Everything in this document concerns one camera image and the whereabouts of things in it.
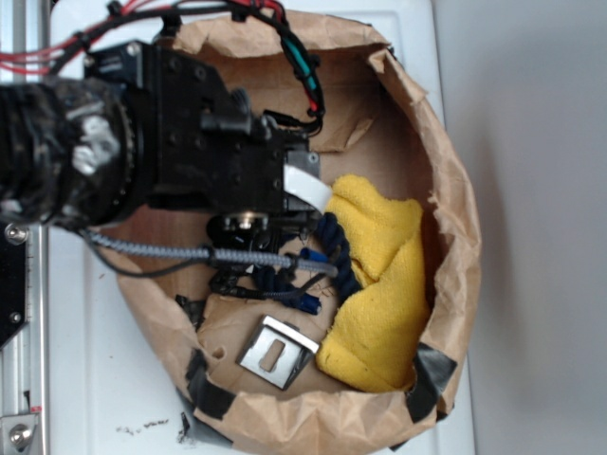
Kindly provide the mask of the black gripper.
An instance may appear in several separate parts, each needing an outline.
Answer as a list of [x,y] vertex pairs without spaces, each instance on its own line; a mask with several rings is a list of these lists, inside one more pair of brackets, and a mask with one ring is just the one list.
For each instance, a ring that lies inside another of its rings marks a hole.
[[108,117],[118,125],[120,170],[104,222],[145,205],[210,212],[224,230],[316,229],[332,190],[306,132],[254,114],[246,91],[171,49],[133,41],[90,58],[85,80],[118,97]]

